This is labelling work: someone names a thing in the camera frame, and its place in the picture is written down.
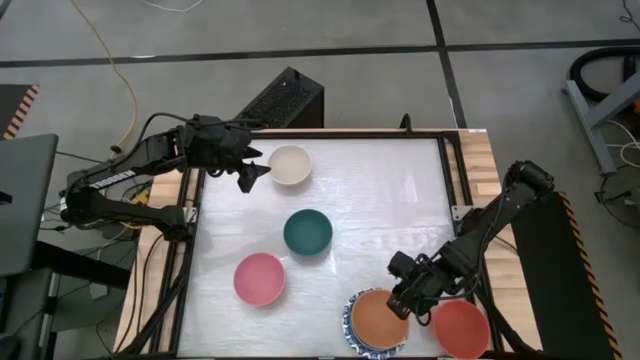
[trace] yellow cable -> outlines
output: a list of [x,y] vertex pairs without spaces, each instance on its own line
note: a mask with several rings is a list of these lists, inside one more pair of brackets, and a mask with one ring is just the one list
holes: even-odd
[[126,227],[128,229],[131,229],[131,230],[140,230],[140,229],[142,229],[142,226],[133,226],[133,225],[129,225],[129,224],[125,223],[125,222],[120,222],[120,224],[122,224],[122,226],[124,226],[124,227]]
[[[70,0],[70,1],[71,1],[71,5],[73,5],[73,7],[78,12],[78,14],[80,14],[80,16],[82,16],[84,21],[87,23],[87,25],[89,25],[89,27],[93,31],[93,34],[96,36],[96,38],[100,42],[100,45],[102,45],[102,48],[107,53],[107,57],[109,58],[109,64],[111,64],[111,68],[113,68],[113,72],[115,72],[116,75],[118,75],[118,77],[122,80],[122,82],[127,86],[127,90],[129,90],[129,94],[131,94],[131,100],[133,101],[133,116],[131,117],[131,123],[129,124],[129,128],[127,129],[127,132],[124,133],[124,135],[122,135],[122,137],[118,141],[118,144],[117,144],[118,147],[122,148],[122,144],[127,140],[129,135],[131,134],[131,130],[133,130],[133,127],[136,125],[136,122],[138,121],[138,99],[136,98],[136,94],[134,94],[133,88],[131,87],[131,84],[129,83],[129,81],[127,81],[124,75],[122,75],[118,70],[116,63],[113,61],[113,55],[111,55],[111,51],[109,51],[107,44],[105,44],[104,40],[102,40],[102,37],[98,33],[98,30],[96,29],[96,27],[93,25],[91,20],[89,20],[89,18],[84,14],[84,12],[82,12],[80,7],[76,3],[76,0]],[[115,155],[116,155],[115,152],[111,152],[110,158],[113,158]],[[125,222],[120,222],[120,224],[122,224],[123,226],[131,230],[138,230],[142,228],[142,226],[132,226]]]

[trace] white bowl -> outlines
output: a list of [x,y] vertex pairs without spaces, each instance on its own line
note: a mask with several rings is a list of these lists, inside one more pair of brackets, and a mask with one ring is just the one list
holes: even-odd
[[284,145],[269,157],[269,175],[280,185],[293,186],[303,182],[311,173],[311,158],[301,147]]

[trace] teal bowl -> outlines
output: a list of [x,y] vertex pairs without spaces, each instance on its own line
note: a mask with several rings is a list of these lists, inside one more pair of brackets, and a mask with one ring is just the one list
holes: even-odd
[[284,242],[289,250],[301,256],[320,254],[331,243],[331,237],[331,221],[317,210],[300,210],[284,225]]

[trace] bowl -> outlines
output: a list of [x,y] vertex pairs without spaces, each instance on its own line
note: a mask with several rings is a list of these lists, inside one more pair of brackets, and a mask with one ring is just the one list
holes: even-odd
[[332,237],[331,221],[317,210],[300,210],[284,224],[284,242],[298,255],[320,254],[329,246]]
[[358,297],[351,312],[355,335],[376,350],[387,350],[403,343],[409,334],[409,320],[402,320],[387,307],[388,290],[375,289]]
[[433,314],[440,346],[452,357],[477,359],[489,346],[489,323],[480,309],[464,300],[446,301]]
[[284,145],[269,157],[269,175],[273,181],[284,186],[303,182],[311,173],[311,158],[301,147]]
[[402,351],[407,341],[407,338],[405,338],[402,343],[398,344],[397,346],[391,349],[378,350],[378,349],[372,348],[367,344],[364,344],[362,340],[360,340],[355,335],[353,331],[352,321],[351,321],[352,320],[351,313],[353,311],[353,305],[358,301],[358,298],[362,294],[365,294],[371,290],[377,290],[377,288],[369,288],[369,289],[358,291],[357,293],[355,293],[349,298],[349,301],[347,302],[347,304],[344,306],[344,309],[342,310],[342,333],[345,339],[347,340],[349,347],[354,349],[358,355],[368,359],[385,360],[395,356],[400,351]]
[[278,258],[256,253],[244,258],[233,274],[233,287],[238,297],[253,306],[272,303],[284,289],[284,267]]

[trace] black mat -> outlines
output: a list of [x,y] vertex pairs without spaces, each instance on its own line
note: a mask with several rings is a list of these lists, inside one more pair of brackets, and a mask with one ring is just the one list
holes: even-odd
[[512,226],[544,352],[621,360],[567,196],[554,193],[530,205]]

